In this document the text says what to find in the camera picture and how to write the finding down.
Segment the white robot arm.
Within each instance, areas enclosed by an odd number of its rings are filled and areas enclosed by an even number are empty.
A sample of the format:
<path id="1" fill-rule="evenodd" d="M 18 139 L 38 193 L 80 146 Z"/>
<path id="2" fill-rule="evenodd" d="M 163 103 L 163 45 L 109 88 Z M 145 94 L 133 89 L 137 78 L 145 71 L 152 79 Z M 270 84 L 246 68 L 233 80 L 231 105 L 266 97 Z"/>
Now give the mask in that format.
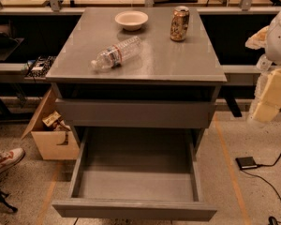
<path id="1" fill-rule="evenodd" d="M 251 103 L 248 122 L 262 128 L 271 122 L 281 109 L 281 10 L 268 26 L 250 37 L 245 46 L 264 48 L 257 64 L 261 72 Z"/>

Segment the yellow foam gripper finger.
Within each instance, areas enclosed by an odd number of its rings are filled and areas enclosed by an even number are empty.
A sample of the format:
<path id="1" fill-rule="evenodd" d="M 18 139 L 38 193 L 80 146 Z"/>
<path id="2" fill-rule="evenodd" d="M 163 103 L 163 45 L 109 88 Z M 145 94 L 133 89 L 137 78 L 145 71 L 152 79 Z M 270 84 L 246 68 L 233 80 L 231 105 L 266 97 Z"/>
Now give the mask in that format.
<path id="1" fill-rule="evenodd" d="M 249 123 L 269 123 L 281 109 L 281 67 L 262 72 L 249 110 Z"/>

